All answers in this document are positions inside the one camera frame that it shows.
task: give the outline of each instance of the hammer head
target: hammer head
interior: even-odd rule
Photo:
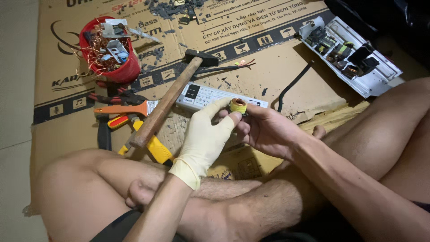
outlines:
[[[215,56],[206,54],[198,50],[188,49],[187,51],[185,51],[185,61],[187,62],[190,62],[196,56],[203,59],[203,62],[200,66],[218,66],[218,58],[216,58]]]

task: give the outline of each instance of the white power supply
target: white power supply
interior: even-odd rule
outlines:
[[[185,86],[182,93],[179,95],[176,100],[176,105],[192,112],[197,112],[212,102],[225,97],[241,98],[247,103],[263,108],[267,108],[269,105],[269,103],[265,101],[206,87],[191,81]]]

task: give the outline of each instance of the red bucket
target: red bucket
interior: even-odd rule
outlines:
[[[87,48],[89,47],[88,42],[86,41],[83,33],[86,31],[91,31],[95,25],[99,23],[104,23],[105,19],[114,19],[112,17],[100,17],[97,19],[92,20],[88,24],[83,27],[80,35],[79,35],[79,45],[81,48]],[[118,83],[127,83],[134,81],[137,76],[140,73],[140,64],[139,60],[137,59],[137,56],[133,53],[133,47],[130,38],[127,38],[127,43],[129,44],[129,57],[127,61],[118,69],[115,71],[110,72],[101,72],[95,65],[91,66],[91,69],[97,73],[102,74],[103,76],[106,76],[111,81],[118,82]],[[86,61],[88,61],[88,52],[86,50],[81,50],[82,56],[85,58]]]

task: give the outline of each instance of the wooden hammer handle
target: wooden hammer handle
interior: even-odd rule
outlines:
[[[163,124],[164,118],[170,108],[175,103],[176,99],[181,94],[191,77],[196,72],[197,68],[202,64],[202,58],[194,57],[181,75],[176,79],[173,85],[167,90],[163,98],[158,102],[157,106],[143,123],[142,127],[137,131],[137,134],[130,144],[138,149],[146,146],[151,137],[159,130]]]

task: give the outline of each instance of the hammer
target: hammer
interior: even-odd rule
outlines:
[[[134,140],[130,142],[133,147],[142,149],[146,146],[155,132],[159,130],[169,109],[200,66],[218,66],[218,58],[198,50],[185,51],[185,61],[190,63],[137,131]]]

